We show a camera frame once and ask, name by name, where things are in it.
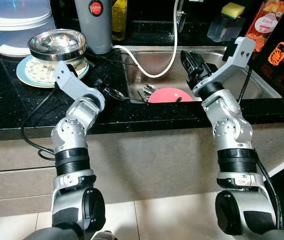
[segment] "kitchen counter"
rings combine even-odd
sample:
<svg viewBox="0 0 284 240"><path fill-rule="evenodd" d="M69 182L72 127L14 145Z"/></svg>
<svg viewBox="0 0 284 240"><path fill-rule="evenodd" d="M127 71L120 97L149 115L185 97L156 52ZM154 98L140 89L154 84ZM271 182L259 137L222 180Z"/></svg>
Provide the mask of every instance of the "kitchen counter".
<svg viewBox="0 0 284 240"><path fill-rule="evenodd" d="M120 60L120 52L114 50L109 58ZM0 141L20 139L18 128L21 122L51 91L50 88L25 85L17 78L16 66L21 59L0 55ZM264 65L263 61L259 61L254 70L283 98L244 99L241 102L243 116L251 124L281 123L284 122L284 91L281 92L281 88L273 84L274 74L264 74ZM102 61L91 67L82 81L92 86L95 80L105 76L111 79L110 87L127 96L125 72L121 64ZM105 110L90 130L92 134L210 127L201 102L139 104L129 100L106 100ZM72 102L63 92L56 92L26 124L27 136L49 137L51 129L64 117Z"/></svg>

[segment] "stainless steel sink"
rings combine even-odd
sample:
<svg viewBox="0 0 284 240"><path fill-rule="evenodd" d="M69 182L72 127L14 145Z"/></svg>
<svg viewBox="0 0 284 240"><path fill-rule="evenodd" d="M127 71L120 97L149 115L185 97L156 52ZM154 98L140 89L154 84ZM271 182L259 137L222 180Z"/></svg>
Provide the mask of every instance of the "stainless steel sink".
<svg viewBox="0 0 284 240"><path fill-rule="evenodd" d="M127 48L133 52L143 69L150 74L161 73L170 62L172 55L172 47L169 46L128 46ZM181 89L187 92L195 101L201 101L200 98L193 96L186 83L187 73L182 66L180 52L181 50L197 52L207 63L215 64L220 68L225 63L222 61L225 49L223 46L179 46L172 67L159 78L147 77L138 67L126 64L124 67L126 69L129 95L130 97L140 99L138 91L142 93L145 84L152 84L158 89ZM131 57L124 52L122 58L125 62L133 63ZM239 97L247 72L248 67L238 71L237 74L224 83L224 88L229 89L235 98ZM253 71L243 99L266 98L281 98L281 96Z"/></svg>

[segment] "faucet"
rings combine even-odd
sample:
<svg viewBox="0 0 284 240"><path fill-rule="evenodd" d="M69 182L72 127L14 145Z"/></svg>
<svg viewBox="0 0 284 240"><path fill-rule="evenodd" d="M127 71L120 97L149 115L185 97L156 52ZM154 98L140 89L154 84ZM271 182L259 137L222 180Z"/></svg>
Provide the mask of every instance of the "faucet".
<svg viewBox="0 0 284 240"><path fill-rule="evenodd" d="M202 3L204 0L189 0L190 2ZM181 33L184 27L186 12L182 11L184 0L180 0L177 5L176 11L176 22L177 22L177 32Z"/></svg>

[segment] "metal bowl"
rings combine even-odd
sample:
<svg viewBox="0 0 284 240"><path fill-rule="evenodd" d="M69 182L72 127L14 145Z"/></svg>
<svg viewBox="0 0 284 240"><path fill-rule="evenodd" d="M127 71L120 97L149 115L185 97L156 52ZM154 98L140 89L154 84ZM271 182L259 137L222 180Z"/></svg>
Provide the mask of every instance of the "metal bowl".
<svg viewBox="0 0 284 240"><path fill-rule="evenodd" d="M32 56L48 69L54 69L59 61L75 67L83 61L86 39L75 30L55 29L32 37L27 46Z"/></svg>

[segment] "dish soap bottle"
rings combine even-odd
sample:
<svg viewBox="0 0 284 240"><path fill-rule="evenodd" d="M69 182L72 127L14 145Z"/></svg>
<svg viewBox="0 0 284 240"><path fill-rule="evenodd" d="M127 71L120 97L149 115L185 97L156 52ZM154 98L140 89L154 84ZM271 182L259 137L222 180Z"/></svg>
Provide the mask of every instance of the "dish soap bottle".
<svg viewBox="0 0 284 240"><path fill-rule="evenodd" d="M265 0L254 21L249 27L246 37L256 42L254 51L260 52L284 13L284 1Z"/></svg>
<svg viewBox="0 0 284 240"><path fill-rule="evenodd" d="M127 0L112 0L112 38L122 41L126 31Z"/></svg>

